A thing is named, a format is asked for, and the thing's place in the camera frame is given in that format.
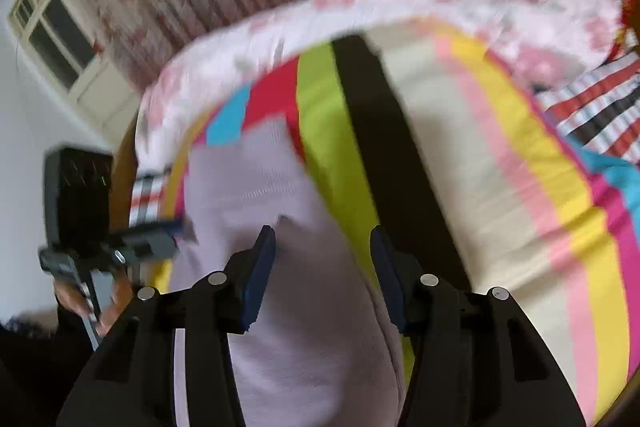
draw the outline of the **person's hand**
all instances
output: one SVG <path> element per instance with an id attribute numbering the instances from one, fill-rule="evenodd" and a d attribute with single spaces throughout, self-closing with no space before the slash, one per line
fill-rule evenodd
<path id="1" fill-rule="evenodd" d="M 77 288 L 58 280 L 53 281 L 53 288 L 56 292 L 56 297 L 58 297 L 58 301 L 63 308 L 66 308 L 81 317 L 89 315 L 89 308 L 84 301 L 84 297 L 82 297 L 82 294 Z M 98 335 L 103 337 L 109 332 L 116 320 L 118 320 L 118 317 L 120 317 L 120 314 L 129 305 L 132 298 L 133 289 L 131 288 L 131 283 L 127 278 L 127 274 L 124 272 L 116 273 L 113 276 L 111 306 L 102 310 L 102 313 L 100 314 L 100 322 L 95 328 Z"/>

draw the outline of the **wall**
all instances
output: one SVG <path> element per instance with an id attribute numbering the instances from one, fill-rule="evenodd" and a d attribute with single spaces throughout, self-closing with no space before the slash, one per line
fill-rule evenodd
<path id="1" fill-rule="evenodd" d="M 62 142 L 107 148 L 18 47 L 0 0 L 0 320 L 55 305 L 37 249 L 45 242 L 44 153 Z"/>

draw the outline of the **striped pillow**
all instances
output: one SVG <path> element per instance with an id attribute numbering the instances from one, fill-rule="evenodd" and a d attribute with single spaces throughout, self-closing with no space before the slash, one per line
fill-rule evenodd
<path id="1" fill-rule="evenodd" d="M 559 134 L 598 154 L 640 163 L 640 57 L 624 57 L 538 93 Z"/>
<path id="2" fill-rule="evenodd" d="M 160 219 L 161 201 L 171 169 L 150 172 L 136 178 L 131 191 L 129 226 L 135 227 Z"/>

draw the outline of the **rainbow striped blanket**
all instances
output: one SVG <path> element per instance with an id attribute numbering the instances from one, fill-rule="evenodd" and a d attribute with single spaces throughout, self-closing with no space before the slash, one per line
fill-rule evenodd
<path id="1" fill-rule="evenodd" d="M 369 233 L 382 223 L 453 284 L 508 288 L 588 425 L 603 416 L 640 363 L 637 169 L 565 142 L 484 44 L 421 19 L 317 46 L 202 115 L 165 216 L 184 211 L 191 148 L 275 114 L 364 273 L 375 279 Z M 170 277 L 166 265 L 155 284 Z"/>

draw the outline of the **silver rivet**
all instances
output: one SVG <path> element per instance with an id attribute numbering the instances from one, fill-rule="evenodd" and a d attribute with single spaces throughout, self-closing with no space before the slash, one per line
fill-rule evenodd
<path id="1" fill-rule="evenodd" d="M 145 286 L 144 288 L 140 288 L 140 290 L 138 290 L 138 299 L 140 299 L 141 301 L 148 301 L 155 294 L 155 288 L 151 288 L 151 286 Z"/>
<path id="2" fill-rule="evenodd" d="M 209 284 L 212 286 L 218 286 L 226 282 L 226 274 L 224 272 L 213 272 L 209 275 Z"/>
<path id="3" fill-rule="evenodd" d="M 120 263 L 127 264 L 127 260 L 124 258 L 123 254 L 120 252 L 120 250 L 114 250 L 113 254 L 116 256 L 116 259 L 118 261 L 120 261 Z"/>
<path id="4" fill-rule="evenodd" d="M 437 286 L 440 279 L 431 273 L 426 273 L 420 277 L 420 282 L 425 286 Z"/>
<path id="5" fill-rule="evenodd" d="M 491 293 L 496 299 L 500 301 L 506 301 L 509 298 L 509 292 L 504 288 L 500 288 L 500 286 L 495 287 L 493 290 L 491 290 Z"/>

